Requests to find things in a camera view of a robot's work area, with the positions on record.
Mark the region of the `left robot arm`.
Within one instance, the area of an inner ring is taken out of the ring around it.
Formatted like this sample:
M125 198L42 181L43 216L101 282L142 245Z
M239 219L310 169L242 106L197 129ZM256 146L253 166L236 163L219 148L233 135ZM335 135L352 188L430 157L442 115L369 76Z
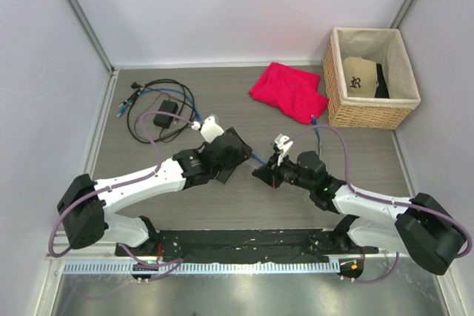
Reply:
M75 177L57 205L70 249L106 241L122 243L143 256L153 254L158 238L150 220L128 218L119 211L211 180L224 184L251 153L251 147L229 128L196 149L177 152L158 167L97 181L88 174Z

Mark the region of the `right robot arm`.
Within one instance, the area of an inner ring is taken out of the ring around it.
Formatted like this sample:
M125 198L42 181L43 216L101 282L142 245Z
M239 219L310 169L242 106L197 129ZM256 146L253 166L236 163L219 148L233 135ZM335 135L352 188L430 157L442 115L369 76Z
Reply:
M430 195L397 198L355 188L330 175L314 151L301 153L295 162L276 153L253 176L274 189L282 183L305 189L319 209L344 215L334 235L344 253L359 246L387 249L443 275L473 247L467 231Z

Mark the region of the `black network switch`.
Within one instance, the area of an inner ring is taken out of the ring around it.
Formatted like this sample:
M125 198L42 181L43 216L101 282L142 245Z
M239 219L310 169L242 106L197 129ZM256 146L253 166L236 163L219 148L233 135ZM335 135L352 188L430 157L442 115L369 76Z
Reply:
M238 157L237 152L230 146L228 134L220 140L221 147L218 148L218 162L221 164L216 180L225 184L235 169L245 161Z

